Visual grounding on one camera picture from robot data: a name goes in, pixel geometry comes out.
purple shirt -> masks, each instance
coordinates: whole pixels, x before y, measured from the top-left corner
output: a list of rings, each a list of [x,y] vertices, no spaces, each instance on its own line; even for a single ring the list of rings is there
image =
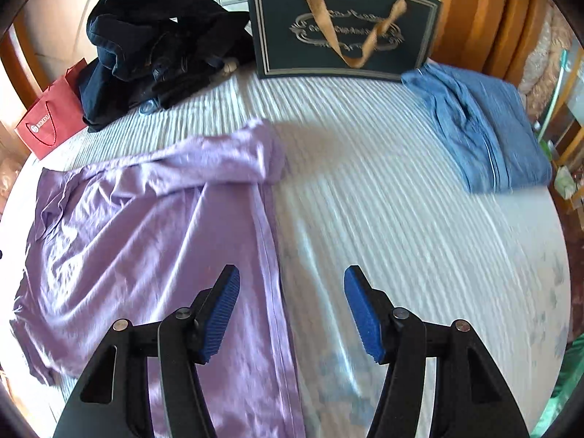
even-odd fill
[[[30,373],[79,376],[118,318],[162,320],[227,263],[241,290],[219,353],[198,367],[219,437],[303,437],[268,184],[284,152],[269,125],[190,138],[69,172],[43,170],[12,328]],[[166,434],[157,359],[154,429]]]

metal screw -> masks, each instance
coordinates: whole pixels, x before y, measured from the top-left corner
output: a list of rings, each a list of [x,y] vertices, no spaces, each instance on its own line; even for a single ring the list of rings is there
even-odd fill
[[[471,330],[471,325],[463,319],[459,319],[455,324],[456,329],[465,333]]]
[[[174,315],[177,319],[186,319],[191,315],[191,310],[189,308],[179,308]]]
[[[114,331],[123,331],[128,327],[128,320],[127,319],[118,319],[115,323],[113,323],[113,330]]]
[[[393,310],[393,316],[397,319],[408,319],[410,317],[410,312],[405,308],[395,308]]]

blue cloth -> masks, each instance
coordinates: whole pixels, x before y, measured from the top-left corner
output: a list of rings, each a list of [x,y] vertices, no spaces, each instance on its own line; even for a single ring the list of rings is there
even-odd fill
[[[406,72],[402,82],[424,100],[469,193],[550,184],[550,162],[514,86],[436,63]]]

black garment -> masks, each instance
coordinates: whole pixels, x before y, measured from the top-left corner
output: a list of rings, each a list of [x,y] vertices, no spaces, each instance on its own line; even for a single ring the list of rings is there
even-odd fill
[[[173,106],[208,85],[226,58],[252,61],[248,21],[247,11],[213,0],[99,0],[86,28],[97,59],[78,80],[89,131],[145,100]]]

